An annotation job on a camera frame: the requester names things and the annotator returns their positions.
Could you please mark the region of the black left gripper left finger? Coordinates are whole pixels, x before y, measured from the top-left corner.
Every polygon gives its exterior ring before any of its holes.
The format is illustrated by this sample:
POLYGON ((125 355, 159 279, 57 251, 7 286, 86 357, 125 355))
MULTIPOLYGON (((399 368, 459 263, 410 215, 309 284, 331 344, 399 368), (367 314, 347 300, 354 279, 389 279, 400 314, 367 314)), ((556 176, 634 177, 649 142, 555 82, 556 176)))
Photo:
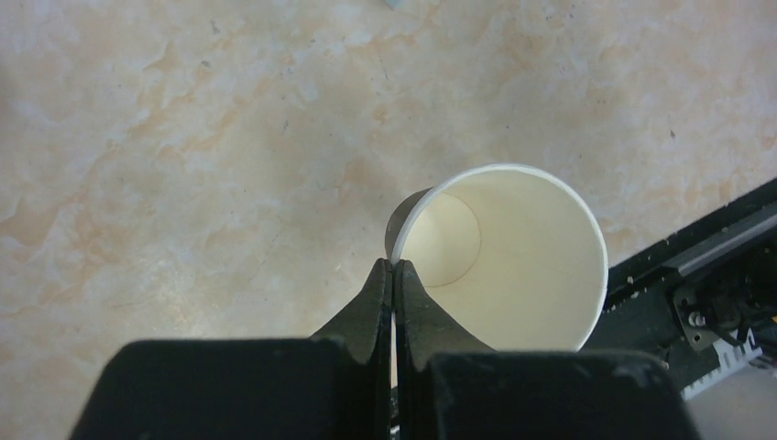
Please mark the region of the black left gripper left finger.
POLYGON ((336 436, 389 439, 392 415, 392 266, 375 261, 360 292, 313 334, 337 344, 336 436))

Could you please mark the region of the black paper coffee cup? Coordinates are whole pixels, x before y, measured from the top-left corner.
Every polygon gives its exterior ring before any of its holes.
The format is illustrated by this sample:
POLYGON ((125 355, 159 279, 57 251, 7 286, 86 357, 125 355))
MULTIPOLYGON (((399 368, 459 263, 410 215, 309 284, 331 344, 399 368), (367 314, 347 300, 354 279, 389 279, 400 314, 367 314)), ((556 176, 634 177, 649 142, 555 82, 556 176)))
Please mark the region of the black paper coffee cup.
POLYGON ((576 351, 606 298, 607 246, 590 208, 529 165, 465 170, 412 194, 388 220, 385 249, 495 349, 576 351))

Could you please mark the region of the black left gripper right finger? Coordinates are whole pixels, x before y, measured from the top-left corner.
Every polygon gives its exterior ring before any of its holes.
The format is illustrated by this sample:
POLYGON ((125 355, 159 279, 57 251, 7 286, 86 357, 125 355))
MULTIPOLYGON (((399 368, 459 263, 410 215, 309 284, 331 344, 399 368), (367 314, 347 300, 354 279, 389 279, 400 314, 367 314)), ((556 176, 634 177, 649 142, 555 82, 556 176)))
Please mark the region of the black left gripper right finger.
POLYGON ((423 287, 408 260, 393 268, 400 439, 436 439, 431 359, 438 354, 490 353, 493 348, 463 328, 423 287))

